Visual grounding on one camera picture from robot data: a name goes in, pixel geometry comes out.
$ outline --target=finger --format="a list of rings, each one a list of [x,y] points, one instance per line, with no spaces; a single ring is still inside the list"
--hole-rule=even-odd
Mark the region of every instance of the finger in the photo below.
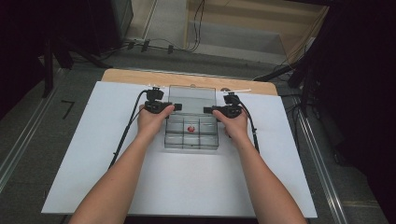
[[[165,119],[166,117],[168,117],[170,114],[172,114],[172,112],[175,110],[175,106],[174,105],[169,105],[167,106],[161,113],[160,113],[160,117],[162,119]]]
[[[221,121],[223,124],[225,124],[224,122],[227,122],[226,119],[227,117],[225,117],[221,112],[219,112],[218,110],[213,110],[212,111],[213,116],[215,116],[216,119],[218,119],[219,121]]]

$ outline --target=metal rail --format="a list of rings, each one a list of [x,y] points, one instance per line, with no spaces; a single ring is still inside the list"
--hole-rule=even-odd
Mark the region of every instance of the metal rail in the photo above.
[[[8,152],[6,159],[0,166],[0,193],[3,191],[6,183],[12,175],[12,172],[15,170],[15,167],[18,165],[19,160],[21,159],[23,153],[25,152],[27,146],[30,143],[33,135],[35,135],[35,131],[41,123],[41,120],[44,118],[50,103],[52,102],[52,98],[55,95],[59,83],[64,79],[65,74],[68,72],[66,69],[59,69],[55,75],[55,86],[53,90],[49,93],[47,98],[42,98],[40,103],[38,104],[35,112],[32,117],[30,117],[27,122],[25,128],[21,132],[20,137],[15,142],[12,149]]]

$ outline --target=grid compartment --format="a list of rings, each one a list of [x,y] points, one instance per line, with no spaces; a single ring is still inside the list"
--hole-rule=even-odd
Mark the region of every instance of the grid compartment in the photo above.
[[[171,87],[169,101],[182,104],[166,121],[165,147],[210,149],[219,147],[218,122],[204,114],[205,106],[216,105],[215,89]]]

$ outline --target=wrist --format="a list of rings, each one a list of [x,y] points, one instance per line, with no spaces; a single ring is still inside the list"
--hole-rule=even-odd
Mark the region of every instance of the wrist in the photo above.
[[[240,136],[237,139],[235,139],[234,142],[238,150],[245,150],[246,148],[253,147],[253,144],[250,138],[248,137],[248,135]]]
[[[141,142],[144,145],[149,145],[154,139],[155,134],[138,132],[134,141]]]

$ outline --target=human arm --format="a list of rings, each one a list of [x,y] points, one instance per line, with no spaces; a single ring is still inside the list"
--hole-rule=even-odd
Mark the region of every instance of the human arm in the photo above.
[[[173,105],[156,115],[140,111],[138,132],[120,158],[93,186],[69,223],[123,223],[131,206],[146,150]]]
[[[306,223],[300,208],[287,189],[274,175],[248,138],[248,118],[245,112],[228,119],[218,110],[213,115],[226,128],[238,150],[247,189],[254,212],[260,223]]]

